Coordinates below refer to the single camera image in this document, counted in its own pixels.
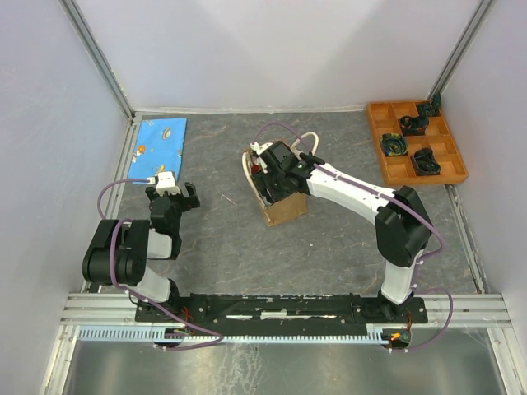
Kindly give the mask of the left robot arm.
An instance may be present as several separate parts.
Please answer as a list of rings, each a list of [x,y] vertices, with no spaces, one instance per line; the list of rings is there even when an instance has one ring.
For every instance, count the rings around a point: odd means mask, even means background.
[[[182,301],[177,285],[156,274],[147,262],[175,260],[180,254],[182,214],[200,207],[194,185],[184,186],[187,193],[176,186],[163,192],[147,187],[148,220],[133,220],[120,229],[116,220],[101,220],[83,258],[84,279],[98,286],[125,286],[153,301],[154,312],[163,320],[178,318]]]

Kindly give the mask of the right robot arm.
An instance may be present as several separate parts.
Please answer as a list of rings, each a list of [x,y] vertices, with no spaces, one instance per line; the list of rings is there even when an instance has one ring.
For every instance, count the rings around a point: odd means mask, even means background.
[[[303,194],[336,203],[368,220],[385,260],[379,315],[396,322],[408,312],[415,269],[433,234],[429,215],[413,188],[369,184],[283,141],[252,143],[242,155],[242,166],[264,207]]]

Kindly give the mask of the brown paper bag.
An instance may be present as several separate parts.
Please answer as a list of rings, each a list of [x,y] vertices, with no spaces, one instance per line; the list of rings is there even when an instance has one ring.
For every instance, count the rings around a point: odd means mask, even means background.
[[[291,148],[294,154],[299,154],[300,152],[297,150],[297,148],[300,143],[301,139],[297,138],[292,144],[286,144]],[[281,225],[282,223],[292,221],[299,216],[305,215],[308,212],[306,195],[300,193],[293,193],[291,196],[272,205],[268,205],[264,201],[255,187],[254,181],[251,177],[252,162],[250,146],[244,149],[241,157],[241,164],[247,183],[252,190],[254,198],[267,226]]]

